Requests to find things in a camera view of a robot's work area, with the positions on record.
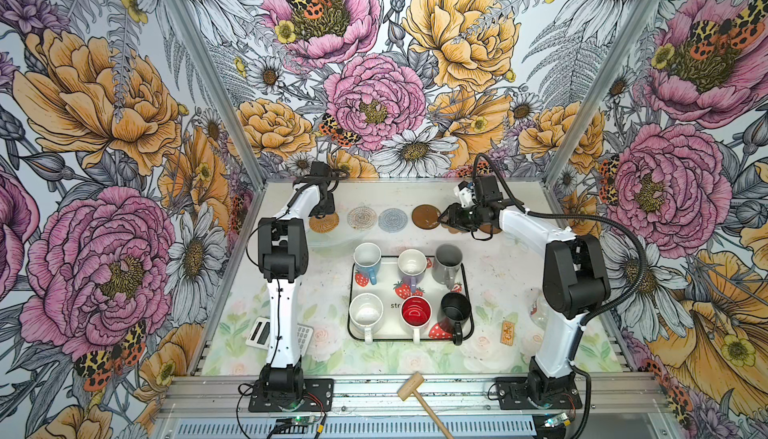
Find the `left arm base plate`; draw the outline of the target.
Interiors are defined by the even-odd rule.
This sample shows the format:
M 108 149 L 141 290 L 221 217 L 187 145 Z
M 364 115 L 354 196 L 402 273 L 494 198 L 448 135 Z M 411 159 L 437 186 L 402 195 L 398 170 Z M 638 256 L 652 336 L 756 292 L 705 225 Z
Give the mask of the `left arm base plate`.
M 300 392 L 270 390 L 260 381 L 248 394 L 251 413 L 329 412 L 333 403 L 333 379 L 305 379 Z

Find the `beige woven round coaster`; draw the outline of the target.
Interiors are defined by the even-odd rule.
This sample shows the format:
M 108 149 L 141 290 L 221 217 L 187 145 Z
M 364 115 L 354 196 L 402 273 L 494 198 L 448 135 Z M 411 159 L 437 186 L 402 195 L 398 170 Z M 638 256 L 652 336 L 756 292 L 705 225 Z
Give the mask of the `beige woven round coaster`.
M 378 214 L 369 206 L 357 206 L 347 214 L 347 223 L 355 230 L 369 230 L 373 228 L 377 222 Z

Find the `blue grey woven coaster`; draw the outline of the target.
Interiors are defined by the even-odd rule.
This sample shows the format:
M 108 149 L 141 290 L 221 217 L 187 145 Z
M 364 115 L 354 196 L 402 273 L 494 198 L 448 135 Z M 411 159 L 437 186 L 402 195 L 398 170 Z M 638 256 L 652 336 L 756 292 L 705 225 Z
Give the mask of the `blue grey woven coaster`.
M 388 208 L 378 217 L 378 226 L 387 233 L 402 231 L 408 224 L 409 217 L 405 211 L 399 208 Z

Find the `grey mug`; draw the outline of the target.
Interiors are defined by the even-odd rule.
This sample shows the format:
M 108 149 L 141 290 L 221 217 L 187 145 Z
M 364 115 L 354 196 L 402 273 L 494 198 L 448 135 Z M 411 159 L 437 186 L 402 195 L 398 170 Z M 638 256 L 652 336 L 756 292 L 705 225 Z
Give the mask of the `grey mug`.
M 456 283 L 456 277 L 461 269 L 463 253 L 453 244 L 442 244 L 437 247 L 433 259 L 432 278 L 448 289 Z

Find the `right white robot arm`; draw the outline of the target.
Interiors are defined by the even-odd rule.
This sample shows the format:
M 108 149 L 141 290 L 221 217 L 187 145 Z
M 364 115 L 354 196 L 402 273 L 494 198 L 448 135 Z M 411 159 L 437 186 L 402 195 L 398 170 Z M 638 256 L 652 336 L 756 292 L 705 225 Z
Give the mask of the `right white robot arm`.
M 543 342 L 531 358 L 525 379 L 496 380 L 500 407 L 513 402 L 524 408 L 581 405 L 575 387 L 575 356 L 586 329 L 587 315 L 610 296 L 603 252 L 598 239 L 578 235 L 505 198 L 494 176 L 463 180 L 454 187 L 457 201 L 438 217 L 441 224 L 474 233 L 498 228 L 522 240 L 543 259 L 542 292 L 548 304 Z

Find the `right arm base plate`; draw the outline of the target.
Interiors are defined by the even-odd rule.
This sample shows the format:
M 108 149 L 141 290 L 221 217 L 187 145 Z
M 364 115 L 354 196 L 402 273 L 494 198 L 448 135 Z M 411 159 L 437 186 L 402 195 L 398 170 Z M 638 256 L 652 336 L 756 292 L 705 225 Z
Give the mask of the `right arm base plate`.
M 502 410 L 579 410 L 582 399 L 573 376 L 554 380 L 500 377 L 494 385 Z

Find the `brown cork round coaster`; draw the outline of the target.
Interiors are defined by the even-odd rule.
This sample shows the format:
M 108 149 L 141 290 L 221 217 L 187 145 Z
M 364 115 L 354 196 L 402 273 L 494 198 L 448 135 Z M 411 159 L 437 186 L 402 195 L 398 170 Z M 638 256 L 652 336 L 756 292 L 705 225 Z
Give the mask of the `brown cork round coaster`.
M 502 230 L 499 227 L 494 226 L 493 224 L 482 224 L 479 226 L 479 230 L 489 236 L 497 235 L 502 232 Z

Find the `glossy brown round coaster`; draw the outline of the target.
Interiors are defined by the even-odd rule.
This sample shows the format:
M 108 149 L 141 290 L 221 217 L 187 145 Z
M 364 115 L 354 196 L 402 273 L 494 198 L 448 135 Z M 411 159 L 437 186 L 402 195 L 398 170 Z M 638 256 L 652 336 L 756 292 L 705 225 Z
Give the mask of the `glossy brown round coaster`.
M 416 206 L 411 213 L 413 224 L 423 230 L 432 230 L 437 228 L 441 211 L 432 204 L 421 204 Z

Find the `woven straw round coaster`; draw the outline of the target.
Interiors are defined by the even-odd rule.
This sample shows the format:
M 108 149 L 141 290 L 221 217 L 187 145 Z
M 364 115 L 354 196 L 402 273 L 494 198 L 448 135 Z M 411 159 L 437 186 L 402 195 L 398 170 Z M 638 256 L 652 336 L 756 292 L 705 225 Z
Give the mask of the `woven straw round coaster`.
M 325 234 L 334 230 L 339 225 L 339 222 L 340 218 L 337 213 L 309 218 L 310 229 L 318 234 Z

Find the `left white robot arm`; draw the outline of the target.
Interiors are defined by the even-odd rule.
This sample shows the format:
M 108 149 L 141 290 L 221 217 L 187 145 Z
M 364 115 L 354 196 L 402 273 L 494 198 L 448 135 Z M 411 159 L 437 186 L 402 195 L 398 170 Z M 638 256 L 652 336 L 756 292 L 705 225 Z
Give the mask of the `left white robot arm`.
M 335 212 L 334 191 L 347 177 L 325 162 L 313 162 L 308 174 L 294 180 L 285 206 L 260 219 L 255 229 L 255 265 L 270 296 L 269 346 L 258 385 L 261 396 L 272 404 L 293 407 L 304 399 L 297 292 L 310 257 L 305 223 Z

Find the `brown paw shaped coaster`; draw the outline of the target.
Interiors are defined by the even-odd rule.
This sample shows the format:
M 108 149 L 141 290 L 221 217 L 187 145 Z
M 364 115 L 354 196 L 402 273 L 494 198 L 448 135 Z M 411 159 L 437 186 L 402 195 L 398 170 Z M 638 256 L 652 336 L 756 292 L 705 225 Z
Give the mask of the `brown paw shaped coaster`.
M 456 228 L 454 223 L 451 222 L 449 219 L 442 219 L 441 220 L 441 226 L 446 228 L 451 234 L 463 234 L 464 230 L 460 228 Z

